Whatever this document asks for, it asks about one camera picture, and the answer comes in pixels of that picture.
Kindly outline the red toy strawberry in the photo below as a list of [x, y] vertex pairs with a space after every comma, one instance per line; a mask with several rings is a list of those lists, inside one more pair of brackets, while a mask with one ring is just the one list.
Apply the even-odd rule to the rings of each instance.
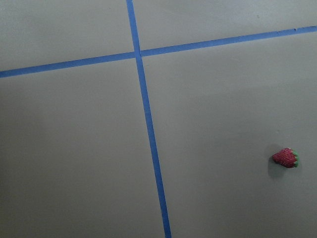
[[299, 165], [299, 155], [291, 148], [284, 148], [272, 156], [275, 163], [285, 168], [296, 168]]

